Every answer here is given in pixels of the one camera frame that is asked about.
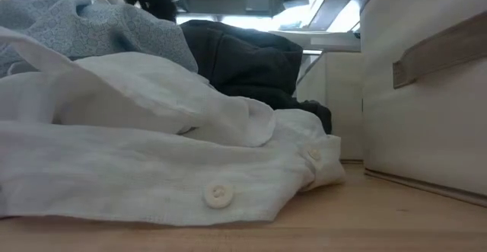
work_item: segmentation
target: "white cabinet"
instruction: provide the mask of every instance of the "white cabinet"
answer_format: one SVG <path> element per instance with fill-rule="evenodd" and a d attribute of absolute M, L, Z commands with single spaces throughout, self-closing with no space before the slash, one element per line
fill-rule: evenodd
<path fill-rule="evenodd" d="M 365 166 L 487 195 L 487 59 L 393 89 L 406 49 L 487 0 L 370 0 L 361 14 Z"/>

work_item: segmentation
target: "white wall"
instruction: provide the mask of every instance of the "white wall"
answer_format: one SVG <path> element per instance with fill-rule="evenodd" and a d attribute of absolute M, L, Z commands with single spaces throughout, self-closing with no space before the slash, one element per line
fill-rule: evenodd
<path fill-rule="evenodd" d="M 392 64 L 487 0 L 370 0 L 361 15 L 367 168 L 487 195 L 487 60 L 393 90 Z"/>
<path fill-rule="evenodd" d="M 299 101 L 317 100 L 331 110 L 342 160 L 363 158 L 362 61 L 360 53 L 324 53 L 296 90 Z"/>
<path fill-rule="evenodd" d="M 360 40 L 353 33 L 326 33 L 306 31 L 270 31 L 284 37 L 304 49 L 360 52 Z"/>

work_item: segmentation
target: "ceiling light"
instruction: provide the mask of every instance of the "ceiling light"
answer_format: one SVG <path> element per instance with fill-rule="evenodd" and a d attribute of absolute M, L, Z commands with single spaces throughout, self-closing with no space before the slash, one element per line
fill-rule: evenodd
<path fill-rule="evenodd" d="M 322 50 L 308 50 L 308 49 L 303 50 L 304 55 L 321 55 L 322 52 L 323 52 Z"/>
<path fill-rule="evenodd" d="M 348 32 L 360 21 L 360 5 L 357 0 L 350 2 L 340 11 L 326 32 Z"/>
<path fill-rule="evenodd" d="M 268 17 L 254 16 L 224 16 L 221 19 L 223 24 L 240 28 L 253 28 L 260 31 L 274 30 L 272 19 Z"/>

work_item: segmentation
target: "drawer handle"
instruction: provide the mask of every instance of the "drawer handle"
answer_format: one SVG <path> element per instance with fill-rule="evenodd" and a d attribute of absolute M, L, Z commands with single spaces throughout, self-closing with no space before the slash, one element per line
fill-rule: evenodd
<path fill-rule="evenodd" d="M 419 77 L 487 57 L 487 11 L 460 22 L 407 49 L 393 63 L 393 85 L 401 88 Z"/>

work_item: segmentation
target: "patterned blue fabric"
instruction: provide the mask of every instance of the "patterned blue fabric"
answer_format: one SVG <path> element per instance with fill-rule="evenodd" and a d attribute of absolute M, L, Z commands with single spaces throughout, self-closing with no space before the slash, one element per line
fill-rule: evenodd
<path fill-rule="evenodd" d="M 181 29 L 131 5 L 0 0 L 0 26 L 33 37 L 73 60 L 131 51 L 164 57 L 198 72 Z M 0 78 L 22 61 L 11 47 L 0 44 Z"/>

